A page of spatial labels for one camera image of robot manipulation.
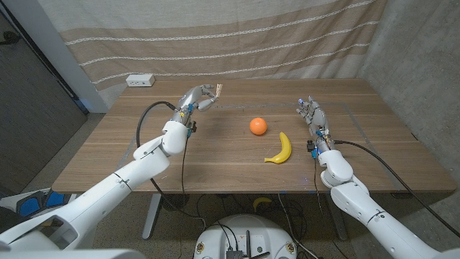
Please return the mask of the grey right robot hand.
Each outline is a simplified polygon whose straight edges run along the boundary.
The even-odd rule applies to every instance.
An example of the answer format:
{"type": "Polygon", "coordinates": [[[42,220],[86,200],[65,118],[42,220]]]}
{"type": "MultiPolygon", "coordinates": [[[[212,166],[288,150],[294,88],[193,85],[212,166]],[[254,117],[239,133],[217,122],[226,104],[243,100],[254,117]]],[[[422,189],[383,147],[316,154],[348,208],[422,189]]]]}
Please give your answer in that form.
{"type": "Polygon", "coordinates": [[[333,150],[335,147],[334,141],[330,136],[328,120],[319,103],[309,96],[307,101],[298,99],[298,105],[296,112],[308,125],[308,130],[312,137],[307,144],[308,152],[315,150],[317,157],[321,153],[333,150]]]}

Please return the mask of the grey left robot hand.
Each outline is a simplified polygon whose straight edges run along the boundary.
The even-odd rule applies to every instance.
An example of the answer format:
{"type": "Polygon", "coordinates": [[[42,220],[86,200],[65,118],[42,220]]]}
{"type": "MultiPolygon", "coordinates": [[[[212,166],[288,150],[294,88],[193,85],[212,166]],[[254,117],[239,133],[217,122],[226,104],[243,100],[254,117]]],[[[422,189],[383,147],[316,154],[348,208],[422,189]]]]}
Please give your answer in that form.
{"type": "Polygon", "coordinates": [[[171,120],[188,126],[195,110],[204,112],[219,100],[222,87],[222,84],[217,84],[215,93],[212,92],[214,85],[211,84],[193,87],[181,97],[171,120]]]}

